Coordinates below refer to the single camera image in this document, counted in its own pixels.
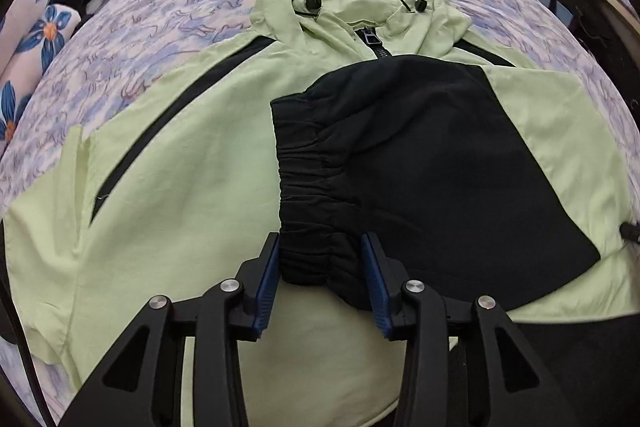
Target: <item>black cable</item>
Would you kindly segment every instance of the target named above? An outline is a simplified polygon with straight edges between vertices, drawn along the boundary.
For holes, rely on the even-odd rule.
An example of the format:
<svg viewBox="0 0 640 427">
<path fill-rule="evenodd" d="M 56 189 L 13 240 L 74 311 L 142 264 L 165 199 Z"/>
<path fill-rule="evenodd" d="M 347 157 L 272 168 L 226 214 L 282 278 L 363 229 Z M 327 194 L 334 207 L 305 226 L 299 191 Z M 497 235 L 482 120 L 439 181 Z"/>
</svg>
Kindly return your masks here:
<svg viewBox="0 0 640 427">
<path fill-rule="evenodd" d="M 27 338 L 24 336 L 24 330 L 20 323 L 20 317 L 18 317 L 18 312 L 15 309 L 11 295 L 9 295 L 9 292 L 2 282 L 0 282 L 0 301 L 4 306 L 7 317 L 9 317 L 11 327 L 14 328 L 18 351 L 20 352 L 20 359 L 22 360 L 24 372 L 27 375 L 27 381 L 29 382 L 29 387 L 33 393 L 33 398 L 36 401 L 40 415 L 42 416 L 46 427 L 57 427 L 56 422 L 53 420 L 53 416 L 51 415 L 51 411 L 49 410 L 49 406 L 47 405 L 47 401 L 44 399 L 44 394 L 42 393 L 42 388 L 38 381 L 38 375 L 36 375 L 36 368 L 33 366 L 33 360 L 31 359 L 29 344 L 27 343 Z"/>
</svg>

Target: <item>patterned bedsheet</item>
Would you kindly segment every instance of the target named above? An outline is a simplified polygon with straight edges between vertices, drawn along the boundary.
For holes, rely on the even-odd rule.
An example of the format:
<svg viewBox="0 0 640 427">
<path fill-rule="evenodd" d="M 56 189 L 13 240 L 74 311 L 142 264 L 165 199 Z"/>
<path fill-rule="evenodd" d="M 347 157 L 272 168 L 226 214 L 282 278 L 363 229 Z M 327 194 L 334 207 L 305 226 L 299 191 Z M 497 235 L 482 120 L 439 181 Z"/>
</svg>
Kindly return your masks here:
<svg viewBox="0 0 640 427">
<path fill-rule="evenodd" d="M 578 74 L 625 155 L 636 215 L 640 134 L 606 74 L 537 0 L 450 0 L 476 27 L 542 68 Z M 0 161 L 0 216 L 58 159 L 69 128 L 87 134 L 123 110 L 164 72 L 249 26 L 255 0 L 111 0 L 56 57 Z M 60 367 L 37 362 L 54 417 L 72 392 Z M 0 364 L 37 415 L 17 349 L 0 339 Z"/>
</svg>

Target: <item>screw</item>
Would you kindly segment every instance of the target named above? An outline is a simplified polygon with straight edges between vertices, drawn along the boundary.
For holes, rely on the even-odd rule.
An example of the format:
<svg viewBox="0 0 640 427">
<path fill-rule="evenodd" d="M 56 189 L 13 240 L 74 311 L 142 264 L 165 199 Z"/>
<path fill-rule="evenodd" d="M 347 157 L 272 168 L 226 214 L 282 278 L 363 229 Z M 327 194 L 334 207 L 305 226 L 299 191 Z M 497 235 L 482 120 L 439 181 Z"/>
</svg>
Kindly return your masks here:
<svg viewBox="0 0 640 427">
<path fill-rule="evenodd" d="M 160 308 L 164 308 L 167 303 L 167 298 L 164 295 L 156 295 L 155 297 L 151 297 L 149 299 L 149 307 L 159 310 Z"/>
<path fill-rule="evenodd" d="M 404 283 L 404 287 L 411 293 L 420 293 L 421 291 L 424 291 L 424 282 L 418 281 L 417 279 L 411 279 Z"/>
<path fill-rule="evenodd" d="M 489 295 L 482 295 L 478 298 L 478 304 L 485 310 L 492 310 L 495 308 L 495 299 Z"/>
<path fill-rule="evenodd" d="M 226 279 L 220 283 L 223 292 L 234 292 L 240 287 L 240 283 L 235 279 Z"/>
</svg>

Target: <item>bedsheet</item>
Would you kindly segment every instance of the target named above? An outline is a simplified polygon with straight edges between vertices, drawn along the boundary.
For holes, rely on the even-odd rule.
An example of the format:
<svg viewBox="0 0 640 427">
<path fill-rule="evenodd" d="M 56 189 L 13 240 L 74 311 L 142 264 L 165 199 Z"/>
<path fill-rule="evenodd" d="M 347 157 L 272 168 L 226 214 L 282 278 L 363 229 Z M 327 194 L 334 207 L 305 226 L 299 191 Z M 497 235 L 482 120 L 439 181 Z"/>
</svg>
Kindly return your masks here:
<svg viewBox="0 0 640 427">
<path fill-rule="evenodd" d="M 476 28 L 520 49 L 540 67 L 577 73 L 626 158 L 640 214 L 640 134 L 606 74 L 537 0 L 450 0 Z M 71 126 L 89 134 L 133 102 L 164 72 L 247 28 L 255 0 L 111 0 L 50 66 L 0 160 L 0 216 L 52 167 Z M 17 349 L 0 339 L 0 364 L 36 414 Z M 55 418 L 72 397 L 61 367 L 36 361 Z"/>
</svg>

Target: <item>orange flower center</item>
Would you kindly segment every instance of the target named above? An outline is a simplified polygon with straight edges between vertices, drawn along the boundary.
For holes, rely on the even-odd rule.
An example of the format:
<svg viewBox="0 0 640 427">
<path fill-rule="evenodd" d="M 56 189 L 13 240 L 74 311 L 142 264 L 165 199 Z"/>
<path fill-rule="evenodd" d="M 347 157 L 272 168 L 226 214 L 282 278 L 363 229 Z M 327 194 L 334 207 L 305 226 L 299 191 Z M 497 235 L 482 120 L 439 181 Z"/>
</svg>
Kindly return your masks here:
<svg viewBox="0 0 640 427">
<path fill-rule="evenodd" d="M 56 28 L 56 25 L 53 22 L 48 22 L 44 25 L 44 28 L 42 29 L 42 33 L 44 34 L 44 38 L 46 38 L 49 41 L 52 41 L 53 39 L 56 38 L 56 35 L 58 34 L 58 28 Z"/>
<path fill-rule="evenodd" d="M 11 139 L 14 137 L 15 132 L 15 123 L 9 120 L 6 123 L 6 131 L 4 131 L 4 141 L 9 143 Z"/>
</svg>

